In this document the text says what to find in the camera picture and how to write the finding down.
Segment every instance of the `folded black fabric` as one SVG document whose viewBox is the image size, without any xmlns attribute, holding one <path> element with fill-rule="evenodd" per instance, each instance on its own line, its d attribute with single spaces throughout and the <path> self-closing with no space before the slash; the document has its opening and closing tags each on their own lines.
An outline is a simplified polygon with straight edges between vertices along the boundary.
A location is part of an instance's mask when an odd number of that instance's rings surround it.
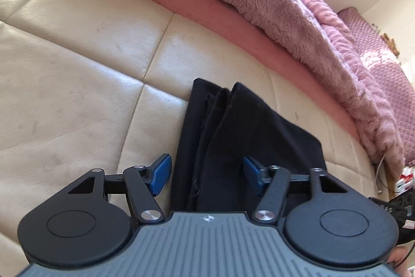
<svg viewBox="0 0 415 277">
<path fill-rule="evenodd" d="M 294 174 L 326 169 L 320 142 L 248 88 L 236 83 L 230 92 L 196 79 L 176 157 L 172 210 L 252 212 L 259 198 L 244 177 L 245 156 Z M 306 195 L 291 196 L 286 212 L 306 200 Z"/>
</svg>

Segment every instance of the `black cable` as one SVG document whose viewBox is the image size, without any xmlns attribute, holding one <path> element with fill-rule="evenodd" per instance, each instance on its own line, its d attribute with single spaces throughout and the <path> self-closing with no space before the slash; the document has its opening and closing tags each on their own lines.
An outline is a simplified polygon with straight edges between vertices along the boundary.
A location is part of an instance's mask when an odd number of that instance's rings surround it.
<svg viewBox="0 0 415 277">
<path fill-rule="evenodd" d="M 414 248 L 415 248 L 415 241 L 414 241 L 414 244 L 412 244 L 412 247 L 411 247 L 411 249 L 408 251 L 408 253 L 406 254 L 406 256 L 403 258 L 403 260 L 401 260 L 401 261 L 398 263 L 398 265 L 396 265 L 396 266 L 394 267 L 394 269 L 399 268 L 399 267 L 402 265 L 402 263 L 403 263 L 403 262 L 405 262 L 405 261 L 407 260 L 407 258 L 408 258 L 408 257 L 409 257 L 409 255 L 411 254 L 412 250 L 414 250 Z"/>
</svg>

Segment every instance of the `silver screw head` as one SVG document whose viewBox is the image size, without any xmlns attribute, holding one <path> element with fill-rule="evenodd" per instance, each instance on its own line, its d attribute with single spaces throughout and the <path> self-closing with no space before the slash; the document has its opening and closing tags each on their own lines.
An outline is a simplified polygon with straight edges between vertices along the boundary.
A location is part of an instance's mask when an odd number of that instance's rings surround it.
<svg viewBox="0 0 415 277">
<path fill-rule="evenodd" d="M 145 210 L 141 213 L 141 217 L 146 221 L 157 221 L 161 217 L 161 213 L 157 210 Z"/>
<path fill-rule="evenodd" d="M 275 214 L 269 210 L 260 210 L 255 213 L 255 218 L 260 221 L 271 221 L 275 218 Z"/>
</svg>

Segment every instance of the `logo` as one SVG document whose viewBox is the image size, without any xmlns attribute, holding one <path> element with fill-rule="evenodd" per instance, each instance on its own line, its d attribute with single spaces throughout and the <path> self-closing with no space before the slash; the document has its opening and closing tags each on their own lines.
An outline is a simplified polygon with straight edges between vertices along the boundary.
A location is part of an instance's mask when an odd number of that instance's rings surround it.
<svg viewBox="0 0 415 277">
<path fill-rule="evenodd" d="M 206 222 L 213 222 L 215 218 L 212 215 L 207 215 L 203 218 Z"/>
</svg>

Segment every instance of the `cream leather sofa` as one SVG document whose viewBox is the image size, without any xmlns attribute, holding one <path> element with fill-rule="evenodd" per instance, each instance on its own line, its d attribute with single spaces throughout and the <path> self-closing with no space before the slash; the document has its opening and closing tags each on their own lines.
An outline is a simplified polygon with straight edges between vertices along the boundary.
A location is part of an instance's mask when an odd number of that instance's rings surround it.
<svg viewBox="0 0 415 277">
<path fill-rule="evenodd" d="M 228 88 L 244 83 L 321 141 L 333 175 L 377 195 L 358 141 L 208 29 L 150 0 L 0 0 L 2 277 L 27 264 L 20 219 L 62 187 L 91 168 L 120 173 L 163 152 L 174 159 L 197 77 Z M 158 201 L 169 209 L 169 185 Z M 122 199 L 112 202 L 125 208 Z"/>
</svg>

